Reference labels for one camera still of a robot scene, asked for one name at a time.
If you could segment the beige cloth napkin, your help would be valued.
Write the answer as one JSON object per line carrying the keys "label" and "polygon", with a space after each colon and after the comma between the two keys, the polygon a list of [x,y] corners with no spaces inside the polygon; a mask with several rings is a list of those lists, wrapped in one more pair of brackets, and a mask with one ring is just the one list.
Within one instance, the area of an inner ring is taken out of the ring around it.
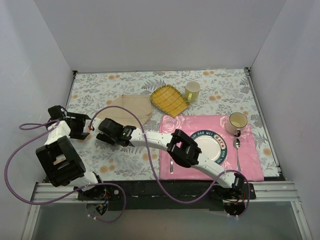
{"label": "beige cloth napkin", "polygon": [[[153,105],[150,95],[121,95],[117,99],[106,102],[107,106],[119,106],[131,111],[144,125],[153,116]],[[123,126],[135,126],[140,128],[138,121],[128,112],[120,108],[108,108],[101,111],[97,118],[104,120],[112,119]]]}

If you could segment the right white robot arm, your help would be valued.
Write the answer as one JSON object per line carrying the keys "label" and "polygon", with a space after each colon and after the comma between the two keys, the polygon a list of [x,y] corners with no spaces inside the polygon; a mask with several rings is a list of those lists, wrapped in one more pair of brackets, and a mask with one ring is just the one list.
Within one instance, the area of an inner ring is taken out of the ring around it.
{"label": "right white robot arm", "polygon": [[232,199],[239,198],[245,192],[243,176],[237,172],[228,171],[210,160],[202,153],[198,144],[180,129],[176,129],[173,133],[144,132],[134,126],[104,123],[101,123],[97,129],[96,138],[110,145],[151,147],[167,152],[177,165],[196,169],[216,180]]}

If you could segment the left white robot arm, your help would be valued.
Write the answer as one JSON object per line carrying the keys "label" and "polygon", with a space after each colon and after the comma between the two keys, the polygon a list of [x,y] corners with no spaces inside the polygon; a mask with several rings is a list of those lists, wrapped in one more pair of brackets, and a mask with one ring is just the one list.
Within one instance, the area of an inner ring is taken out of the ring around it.
{"label": "left white robot arm", "polygon": [[50,130],[44,146],[36,149],[39,162],[54,187],[72,185],[85,196],[101,200],[106,196],[106,187],[101,184],[101,178],[94,172],[88,172],[85,165],[73,147],[70,139],[85,140],[89,136],[84,132],[87,120],[86,114],[64,112],[59,106],[48,110],[50,119],[58,120],[47,129]]}

